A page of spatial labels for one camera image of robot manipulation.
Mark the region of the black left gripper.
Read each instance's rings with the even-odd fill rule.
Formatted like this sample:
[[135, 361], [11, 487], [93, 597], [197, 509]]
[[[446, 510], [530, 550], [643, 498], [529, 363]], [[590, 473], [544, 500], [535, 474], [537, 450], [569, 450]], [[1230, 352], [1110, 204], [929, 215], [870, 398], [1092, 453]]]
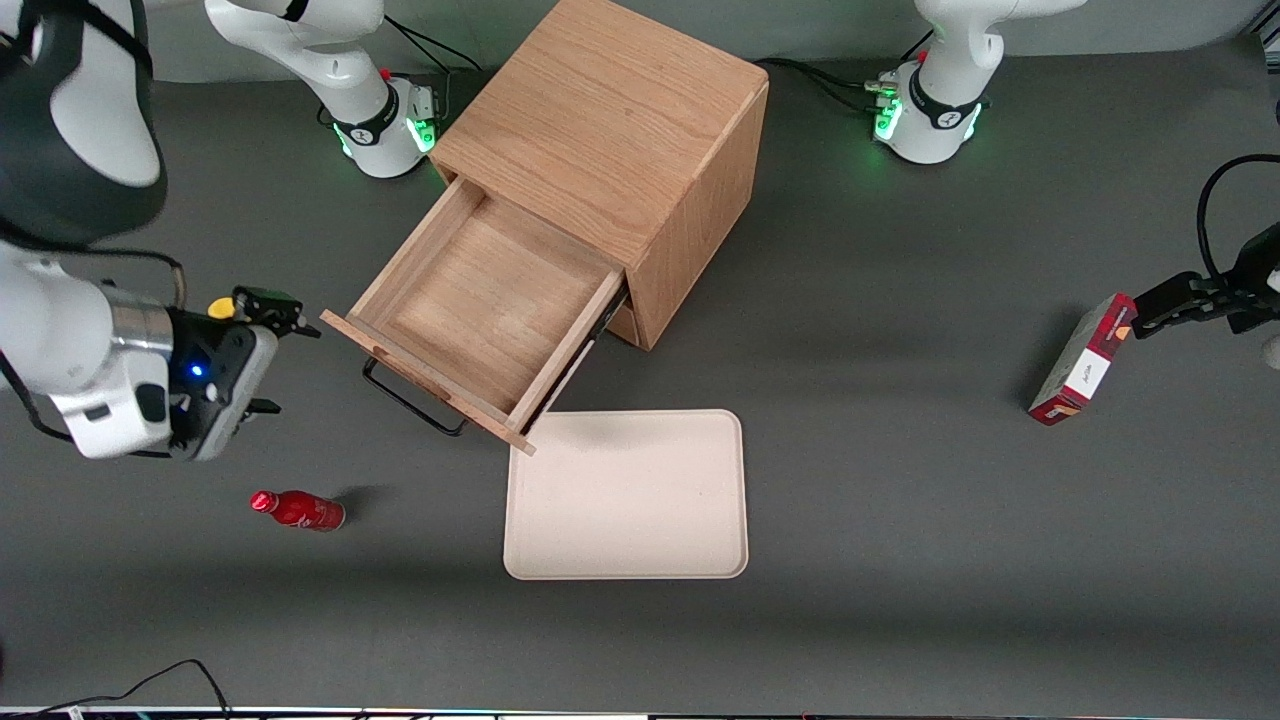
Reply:
[[1167, 328], [1228, 315], [1233, 334], [1244, 334], [1279, 319], [1279, 225], [1245, 241], [1224, 274], [1229, 296], [1196, 272], [1181, 272], [1135, 297], [1133, 334], [1146, 340]]

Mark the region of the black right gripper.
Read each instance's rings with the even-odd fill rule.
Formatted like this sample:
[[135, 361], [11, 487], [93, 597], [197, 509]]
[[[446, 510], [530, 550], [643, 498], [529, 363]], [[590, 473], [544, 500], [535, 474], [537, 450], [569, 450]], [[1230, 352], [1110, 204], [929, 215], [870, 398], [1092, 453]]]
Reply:
[[170, 313], [169, 361], [172, 436], [169, 454], [209, 461], [229, 445], [242, 421], [279, 415], [274, 401], [253, 401], [279, 348], [275, 334], [321, 334], [293, 296], [259, 287], [234, 287], [237, 322], [196, 313]]

